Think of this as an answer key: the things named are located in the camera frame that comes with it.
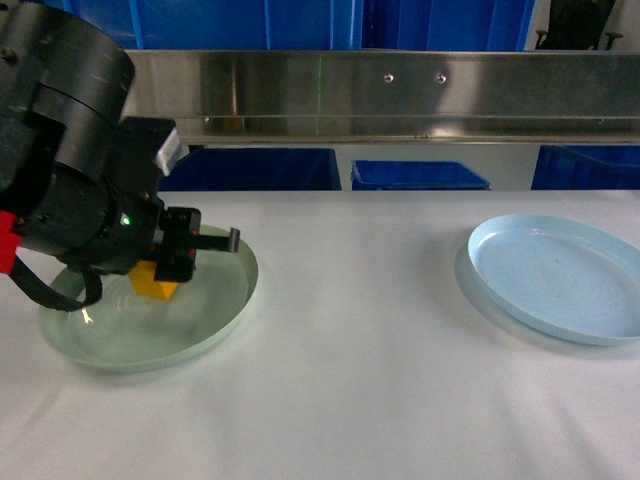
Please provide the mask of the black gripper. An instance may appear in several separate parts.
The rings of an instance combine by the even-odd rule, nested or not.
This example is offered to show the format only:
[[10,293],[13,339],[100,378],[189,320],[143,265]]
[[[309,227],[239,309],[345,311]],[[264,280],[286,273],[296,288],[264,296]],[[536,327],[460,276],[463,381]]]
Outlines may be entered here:
[[239,250],[239,229],[199,233],[199,210],[167,207],[159,198],[161,181],[184,155],[172,120],[127,117],[118,126],[104,173],[114,206],[100,238],[101,271],[127,274],[149,261],[153,280],[188,282],[195,272],[196,236],[198,250]]

